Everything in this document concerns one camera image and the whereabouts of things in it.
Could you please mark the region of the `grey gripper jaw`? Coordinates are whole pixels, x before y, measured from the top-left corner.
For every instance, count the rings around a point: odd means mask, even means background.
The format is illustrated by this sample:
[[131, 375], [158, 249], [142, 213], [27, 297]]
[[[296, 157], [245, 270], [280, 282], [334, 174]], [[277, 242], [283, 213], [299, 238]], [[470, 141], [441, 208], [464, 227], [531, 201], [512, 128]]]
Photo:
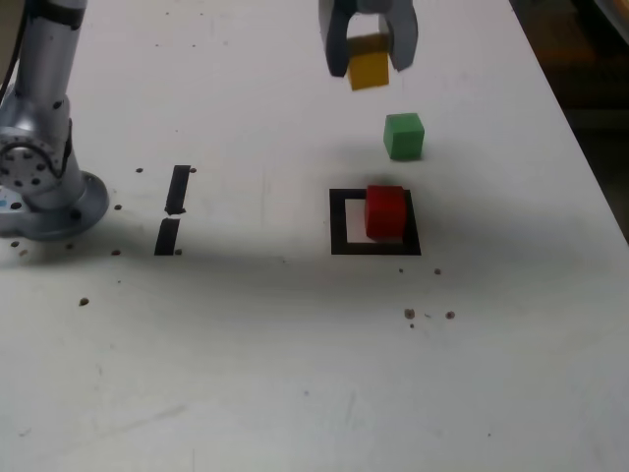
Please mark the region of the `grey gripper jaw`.
[[397, 72], [409, 69], [415, 59], [419, 29], [412, 0], [384, 2], [378, 19], [379, 31], [388, 37], [388, 53]]

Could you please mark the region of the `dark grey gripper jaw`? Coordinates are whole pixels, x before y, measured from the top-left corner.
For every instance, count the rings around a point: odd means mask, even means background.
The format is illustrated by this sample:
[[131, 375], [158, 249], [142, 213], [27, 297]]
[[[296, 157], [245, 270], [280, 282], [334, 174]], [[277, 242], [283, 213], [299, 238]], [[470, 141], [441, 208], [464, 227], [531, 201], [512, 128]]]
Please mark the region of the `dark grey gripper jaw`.
[[344, 78], [349, 65], [347, 31], [358, 12], [356, 0], [319, 0], [318, 19], [329, 74]]

